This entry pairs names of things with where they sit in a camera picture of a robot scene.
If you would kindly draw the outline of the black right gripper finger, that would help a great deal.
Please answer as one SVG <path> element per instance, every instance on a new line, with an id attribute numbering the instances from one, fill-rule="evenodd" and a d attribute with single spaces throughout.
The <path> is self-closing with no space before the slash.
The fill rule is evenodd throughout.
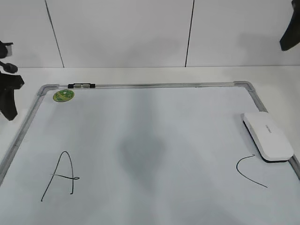
<path id="1" fill-rule="evenodd" d="M 300 1 L 292 0 L 293 14 L 279 44 L 282 51 L 288 51 L 300 43 Z"/>

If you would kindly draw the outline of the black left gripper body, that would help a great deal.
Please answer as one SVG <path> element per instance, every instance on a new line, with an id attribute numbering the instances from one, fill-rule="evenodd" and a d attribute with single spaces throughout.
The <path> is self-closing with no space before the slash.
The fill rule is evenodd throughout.
<path id="1" fill-rule="evenodd" d="M 0 42 L 0 60 L 8 57 L 8 47 L 11 47 L 12 44 L 12 42 Z M 0 61 L 0 68 L 6 72 L 0 73 L 0 91 L 4 91 L 7 88 L 18 90 L 24 85 L 22 77 L 16 75 L 18 72 L 18 67 L 16 65 Z"/>

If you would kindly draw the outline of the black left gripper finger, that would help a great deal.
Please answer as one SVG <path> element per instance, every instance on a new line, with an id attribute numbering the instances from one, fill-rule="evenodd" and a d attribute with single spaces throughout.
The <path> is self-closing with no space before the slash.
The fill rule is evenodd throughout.
<path id="1" fill-rule="evenodd" d="M 8 121 L 12 121 L 18 115 L 13 88 L 6 88 L 0 92 L 0 112 Z"/>

